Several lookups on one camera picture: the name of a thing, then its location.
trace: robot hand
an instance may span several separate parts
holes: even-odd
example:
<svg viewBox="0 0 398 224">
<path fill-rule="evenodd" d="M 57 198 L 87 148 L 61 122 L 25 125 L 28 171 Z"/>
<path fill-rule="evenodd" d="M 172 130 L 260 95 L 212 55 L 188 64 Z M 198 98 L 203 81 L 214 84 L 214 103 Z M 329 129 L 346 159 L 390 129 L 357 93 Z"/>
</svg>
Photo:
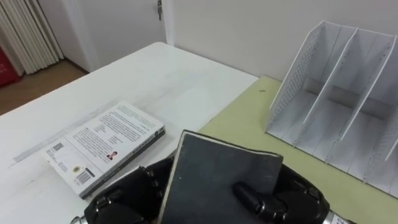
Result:
<svg viewBox="0 0 398 224">
<path fill-rule="evenodd" d="M 272 195 L 259 193 L 244 182 L 235 183 L 233 193 L 249 212 L 265 223 L 354 224 L 332 212 L 323 194 L 285 165 Z"/>
<path fill-rule="evenodd" d="M 73 224 L 147 224 L 160 210 L 173 159 L 164 159 L 134 172 L 97 195 Z M 264 195 L 245 183 L 232 186 L 243 207 L 271 224 L 349 224 L 330 211 L 322 193 L 309 181 L 283 165 L 272 195 Z"/>
</svg>

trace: white table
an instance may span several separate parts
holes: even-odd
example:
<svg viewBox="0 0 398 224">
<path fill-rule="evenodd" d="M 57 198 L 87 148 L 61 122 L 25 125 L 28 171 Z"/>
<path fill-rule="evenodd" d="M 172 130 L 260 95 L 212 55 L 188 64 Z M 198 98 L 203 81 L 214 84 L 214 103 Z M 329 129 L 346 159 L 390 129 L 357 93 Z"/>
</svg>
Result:
<svg viewBox="0 0 398 224">
<path fill-rule="evenodd" d="M 68 223 L 81 200 L 44 161 L 23 152 L 115 98 L 163 121 L 167 134 L 118 176 L 168 156 L 257 78 L 163 43 L 152 44 L 0 116 L 0 223 Z"/>
</svg>

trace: green table mat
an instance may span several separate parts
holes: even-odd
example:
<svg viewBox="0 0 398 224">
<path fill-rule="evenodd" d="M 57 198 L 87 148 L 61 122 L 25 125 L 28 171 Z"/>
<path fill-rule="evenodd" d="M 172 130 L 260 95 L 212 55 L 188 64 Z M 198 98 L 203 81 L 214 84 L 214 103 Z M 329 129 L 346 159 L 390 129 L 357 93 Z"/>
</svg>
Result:
<svg viewBox="0 0 398 224">
<path fill-rule="evenodd" d="M 262 77 L 200 132 L 240 146 L 282 154 L 284 163 L 315 184 L 331 209 L 358 224 L 398 223 L 398 199 L 264 133 L 280 81 Z"/>
</svg>

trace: desk organizer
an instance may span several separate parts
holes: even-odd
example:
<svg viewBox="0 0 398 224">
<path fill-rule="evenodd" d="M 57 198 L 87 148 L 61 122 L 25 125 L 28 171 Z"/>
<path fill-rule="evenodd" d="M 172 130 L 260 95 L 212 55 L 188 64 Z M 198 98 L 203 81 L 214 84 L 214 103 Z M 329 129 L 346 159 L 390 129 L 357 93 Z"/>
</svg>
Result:
<svg viewBox="0 0 398 224">
<path fill-rule="evenodd" d="M 398 197 L 397 36 L 323 21 L 272 102 L 266 132 Z"/>
</svg>

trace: red object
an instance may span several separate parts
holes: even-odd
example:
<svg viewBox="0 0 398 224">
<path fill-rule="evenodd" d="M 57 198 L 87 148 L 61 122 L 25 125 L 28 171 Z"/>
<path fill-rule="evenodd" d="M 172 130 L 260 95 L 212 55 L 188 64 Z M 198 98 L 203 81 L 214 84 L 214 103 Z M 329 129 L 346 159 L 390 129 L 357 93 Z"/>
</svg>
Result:
<svg viewBox="0 0 398 224">
<path fill-rule="evenodd" d="M 16 81 L 19 81 L 19 76 L 6 54 L 0 48 L 0 85 Z"/>
</svg>

